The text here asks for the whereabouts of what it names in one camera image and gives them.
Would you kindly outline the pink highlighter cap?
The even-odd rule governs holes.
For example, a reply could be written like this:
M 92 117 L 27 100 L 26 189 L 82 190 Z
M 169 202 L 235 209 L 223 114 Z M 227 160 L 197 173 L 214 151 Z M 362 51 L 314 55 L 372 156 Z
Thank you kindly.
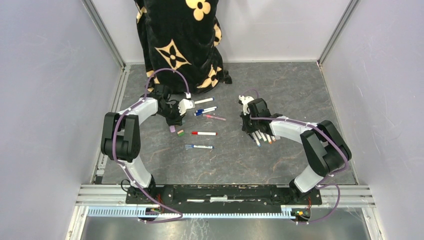
M 175 133 L 176 132 L 176 129 L 175 129 L 175 127 L 173 125 L 169 127 L 169 130 L 170 130 L 171 133 Z

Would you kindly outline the orange capped white marker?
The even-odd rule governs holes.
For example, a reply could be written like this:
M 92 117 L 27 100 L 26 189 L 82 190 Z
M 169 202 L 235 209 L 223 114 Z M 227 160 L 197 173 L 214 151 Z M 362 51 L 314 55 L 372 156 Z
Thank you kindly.
M 267 141 L 268 141 L 268 143 L 269 144 L 272 144 L 272 139 L 271 139 L 271 136 L 270 135 L 268 135 L 268 134 L 265 134 L 265 136 L 266 136 L 266 139 L 267 139 Z

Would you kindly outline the dark blue capped marker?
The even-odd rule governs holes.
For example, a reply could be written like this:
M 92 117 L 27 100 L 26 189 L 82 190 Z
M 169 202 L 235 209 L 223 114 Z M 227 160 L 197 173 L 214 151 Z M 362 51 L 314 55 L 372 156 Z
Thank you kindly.
M 208 112 L 212 112 L 215 111 L 217 109 L 217 106 L 213 106 L 213 107 L 209 107 L 209 108 L 204 108 L 204 109 L 199 109 L 195 111 L 195 115 L 201 115 L 203 113 L 208 113 Z
M 215 109 L 209 109 L 209 110 L 206 110 L 206 111 L 202 111 L 202 112 L 195 112 L 194 113 L 194 116 L 200 116 L 200 115 L 203 115 L 203 114 L 206 114 L 206 113 L 210 113 L 210 112 L 214 112 L 215 111 Z

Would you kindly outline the pink gel pen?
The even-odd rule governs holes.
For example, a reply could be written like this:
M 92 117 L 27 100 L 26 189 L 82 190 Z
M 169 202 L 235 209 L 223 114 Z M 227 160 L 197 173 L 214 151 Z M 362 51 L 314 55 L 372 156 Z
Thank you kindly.
M 215 120 L 219 120 L 219 121 L 226 121 L 227 120 L 224 117 L 219 117 L 219 116 L 210 115 L 210 114 L 203 114 L 203 116 L 208 118 L 208 119 L 215 119 Z

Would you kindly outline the light blue capped white marker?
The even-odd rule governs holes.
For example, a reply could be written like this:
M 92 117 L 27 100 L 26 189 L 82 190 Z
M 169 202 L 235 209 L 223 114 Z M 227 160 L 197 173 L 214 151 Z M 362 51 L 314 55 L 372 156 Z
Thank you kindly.
M 209 97 L 209 98 L 205 98 L 205 99 L 201 99 L 201 100 L 196 100 L 196 101 L 194 102 L 194 104 L 195 104 L 195 105 L 198 105 L 198 104 L 203 104 L 203 103 L 212 102 L 212 101 L 214 101 L 214 100 L 215 100 L 215 98 L 214 98 L 214 97 Z

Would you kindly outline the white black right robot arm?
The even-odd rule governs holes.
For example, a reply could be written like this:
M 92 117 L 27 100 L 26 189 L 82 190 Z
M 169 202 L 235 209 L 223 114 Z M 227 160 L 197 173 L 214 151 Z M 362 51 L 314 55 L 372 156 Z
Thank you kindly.
M 331 121 L 303 122 L 271 114 L 262 98 L 239 95 L 238 103 L 242 106 L 242 131 L 258 146 L 261 140 L 272 143 L 279 138 L 302 145 L 307 166 L 289 183 L 288 196 L 293 203 L 302 204 L 312 189 L 349 168 L 351 150 Z

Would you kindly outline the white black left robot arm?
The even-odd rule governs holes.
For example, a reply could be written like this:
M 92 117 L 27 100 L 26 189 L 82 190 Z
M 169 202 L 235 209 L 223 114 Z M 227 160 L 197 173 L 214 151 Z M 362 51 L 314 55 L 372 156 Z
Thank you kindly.
M 184 113 L 177 100 L 171 100 L 172 90 L 157 84 L 153 91 L 132 106 L 120 112 L 108 112 L 104 116 L 100 150 L 115 161 L 125 172 L 129 184 L 138 190 L 138 197 L 145 204 L 157 198 L 156 183 L 140 157 L 140 125 L 147 118 L 160 115 L 169 126 L 181 126 Z

